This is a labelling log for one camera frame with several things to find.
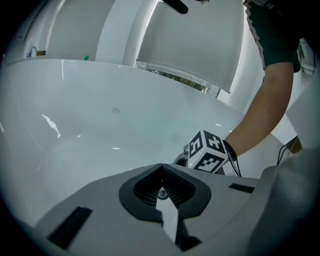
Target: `white cube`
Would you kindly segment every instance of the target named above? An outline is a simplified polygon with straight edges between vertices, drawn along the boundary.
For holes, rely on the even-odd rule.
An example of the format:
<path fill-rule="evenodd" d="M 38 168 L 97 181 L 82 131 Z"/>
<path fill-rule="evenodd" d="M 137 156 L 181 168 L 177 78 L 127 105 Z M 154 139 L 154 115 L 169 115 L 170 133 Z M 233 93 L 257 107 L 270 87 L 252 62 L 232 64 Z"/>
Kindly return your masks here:
<path fill-rule="evenodd" d="M 205 130 L 199 131 L 189 143 L 188 167 L 215 173 L 228 159 L 222 140 Z"/>

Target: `dark green sleeve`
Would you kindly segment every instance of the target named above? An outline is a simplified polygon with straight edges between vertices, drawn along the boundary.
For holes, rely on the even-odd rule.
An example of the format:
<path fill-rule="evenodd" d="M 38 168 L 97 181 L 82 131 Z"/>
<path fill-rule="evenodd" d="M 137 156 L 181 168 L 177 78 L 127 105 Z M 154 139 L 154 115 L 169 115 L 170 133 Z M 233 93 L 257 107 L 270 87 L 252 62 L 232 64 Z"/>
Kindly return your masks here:
<path fill-rule="evenodd" d="M 259 48 L 263 69 L 268 65 L 290 62 L 294 72 L 301 68 L 298 59 L 299 37 L 295 28 L 288 24 L 276 10 L 246 0 L 247 21 Z"/>

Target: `black wrist strap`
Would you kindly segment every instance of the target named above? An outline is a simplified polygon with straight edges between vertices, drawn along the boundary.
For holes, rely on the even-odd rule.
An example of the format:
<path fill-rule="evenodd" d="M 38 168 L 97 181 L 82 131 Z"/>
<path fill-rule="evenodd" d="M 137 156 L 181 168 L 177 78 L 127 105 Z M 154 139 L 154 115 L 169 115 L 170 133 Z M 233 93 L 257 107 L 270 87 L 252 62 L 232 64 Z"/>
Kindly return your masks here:
<path fill-rule="evenodd" d="M 225 140 L 223 140 L 222 142 L 223 142 L 227 152 L 230 154 L 232 161 L 236 161 L 237 160 L 237 154 L 236 154 L 235 150 L 233 149 L 233 147 L 228 142 L 226 142 Z"/>

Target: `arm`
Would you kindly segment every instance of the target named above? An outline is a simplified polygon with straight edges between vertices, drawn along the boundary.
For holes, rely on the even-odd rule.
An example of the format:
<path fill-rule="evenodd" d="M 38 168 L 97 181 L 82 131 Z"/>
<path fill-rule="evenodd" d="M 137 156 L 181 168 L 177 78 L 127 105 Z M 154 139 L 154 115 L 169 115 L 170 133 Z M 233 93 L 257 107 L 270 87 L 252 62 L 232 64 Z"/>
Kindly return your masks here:
<path fill-rule="evenodd" d="M 261 142 L 277 126 L 289 104 L 294 65 L 268 65 L 264 81 L 241 123 L 225 139 L 240 156 Z"/>
<path fill-rule="evenodd" d="M 276 12 L 245 0 L 247 21 L 259 49 L 264 81 L 241 123 L 225 139 L 240 156 L 261 142 L 284 116 L 300 70 L 299 37 Z"/>

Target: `forearm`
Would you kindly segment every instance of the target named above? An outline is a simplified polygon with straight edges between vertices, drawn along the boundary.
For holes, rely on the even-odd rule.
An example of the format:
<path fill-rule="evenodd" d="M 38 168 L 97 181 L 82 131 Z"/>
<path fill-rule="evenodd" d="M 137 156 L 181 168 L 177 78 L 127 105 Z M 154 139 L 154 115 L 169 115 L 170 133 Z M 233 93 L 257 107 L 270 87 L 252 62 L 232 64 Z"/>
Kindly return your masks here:
<path fill-rule="evenodd" d="M 286 77 L 275 77 L 268 75 L 266 69 L 263 85 L 255 95 L 246 115 L 225 139 L 237 156 L 250 150 L 268 136 L 285 114 L 292 91 L 292 66 L 285 67 L 284 74 L 287 73 L 289 75 Z"/>

